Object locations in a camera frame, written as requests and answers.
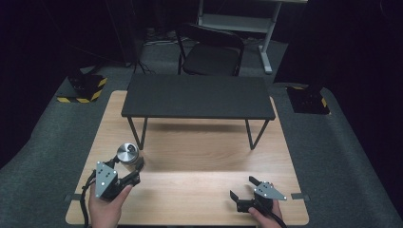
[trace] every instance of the black chair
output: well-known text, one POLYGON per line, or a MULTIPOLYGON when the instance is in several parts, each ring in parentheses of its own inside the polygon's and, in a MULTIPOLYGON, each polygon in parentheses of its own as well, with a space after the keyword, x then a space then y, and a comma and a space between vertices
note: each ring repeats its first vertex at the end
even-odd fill
POLYGON ((206 28, 194 24, 181 24, 176 29, 181 48, 178 74, 238 76, 243 55, 243 42, 233 32, 206 28), (182 39, 197 44, 185 54, 182 39))

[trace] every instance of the small black table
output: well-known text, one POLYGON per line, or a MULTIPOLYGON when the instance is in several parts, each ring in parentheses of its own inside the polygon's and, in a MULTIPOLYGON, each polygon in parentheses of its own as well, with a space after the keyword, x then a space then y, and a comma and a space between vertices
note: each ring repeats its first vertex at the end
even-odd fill
POLYGON ((276 115, 262 78, 147 74, 133 76, 122 117, 127 117, 140 149, 144 148, 148 118, 245 120, 254 149, 276 115), (141 139, 132 118, 144 118, 141 139), (255 142, 248 120, 265 120, 255 142))

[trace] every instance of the wooden table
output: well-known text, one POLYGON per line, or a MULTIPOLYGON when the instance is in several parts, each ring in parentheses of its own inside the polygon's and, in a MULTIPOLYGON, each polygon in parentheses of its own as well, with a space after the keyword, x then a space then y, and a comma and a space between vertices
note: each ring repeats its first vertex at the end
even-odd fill
MULTIPOLYGON (((97 161, 106 162, 122 143, 133 143, 130 126, 121 116, 125 95, 115 91, 110 97, 76 194, 81 194, 97 161)), ((143 120, 134 124, 141 129, 143 120)), ((258 134, 261 125, 251 121, 252 134, 258 134)), ((280 202, 286 224, 306 224, 304 201, 291 197, 300 189, 279 118, 270 122, 255 150, 249 148, 244 131, 240 120, 150 119, 149 138, 141 151, 141 183, 130 192, 120 224, 255 225, 249 214, 237 212, 229 197, 230 190, 240 199, 253 197, 249 176, 272 182, 287 197, 280 202)), ((115 169, 120 178, 128 174, 121 164, 115 169)), ((71 202, 66 221, 84 223, 78 200, 71 202)))

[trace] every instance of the hand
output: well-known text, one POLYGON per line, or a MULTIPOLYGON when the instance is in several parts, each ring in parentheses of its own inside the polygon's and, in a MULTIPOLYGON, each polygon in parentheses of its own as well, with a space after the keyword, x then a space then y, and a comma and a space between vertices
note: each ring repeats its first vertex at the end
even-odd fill
MULTIPOLYGON (((273 210, 272 212, 282 219, 281 211, 279 210, 278 200, 273 199, 273 210)), ((260 224, 261 228, 280 228, 281 226, 270 217, 265 217, 256 208, 249 208, 249 213, 252 217, 260 224)))
POLYGON ((122 205, 128 194, 133 188, 128 185, 113 200, 105 201, 95 197, 95 184, 92 183, 89 194, 89 215, 91 216, 91 225, 93 228, 112 228, 117 227, 122 214, 122 205))

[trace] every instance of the metal table leg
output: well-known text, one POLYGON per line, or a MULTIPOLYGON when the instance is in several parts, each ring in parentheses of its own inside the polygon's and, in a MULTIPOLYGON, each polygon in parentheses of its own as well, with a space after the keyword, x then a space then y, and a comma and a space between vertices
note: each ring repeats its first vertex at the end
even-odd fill
POLYGON ((144 139, 145 139, 145 131, 147 129, 147 121, 148 118, 144 118, 144 124, 143 124, 143 133, 142 133, 142 138, 139 139, 139 136, 137 135, 136 127, 134 126, 133 120, 131 120, 131 117, 127 117, 128 123, 130 124, 131 131, 133 131, 134 139, 136 140, 137 145, 139 146, 139 149, 143 150, 144 148, 144 139))
POLYGON ((256 145, 258 144, 258 142, 260 140, 260 137, 263 134, 264 129, 266 129, 266 126, 269 123, 269 121, 268 120, 264 121, 263 127, 261 128, 261 130, 260 130, 260 132, 258 134, 258 137, 256 138, 255 142, 252 141, 252 134, 251 134, 251 129, 249 127, 248 120, 245 120, 245 123, 246 123, 246 131, 248 132, 249 145, 251 147, 251 150, 253 150, 253 149, 255 149, 256 145))
POLYGON ((261 61, 264 65, 264 72, 267 74, 273 73, 272 66, 270 65, 269 57, 267 57, 267 47, 269 47, 270 39, 272 38, 273 30, 275 29, 276 21, 278 18, 279 9, 281 8, 281 2, 276 3, 275 11, 271 18, 269 28, 267 29, 266 37, 264 38, 263 46, 259 46, 259 52, 261 61))

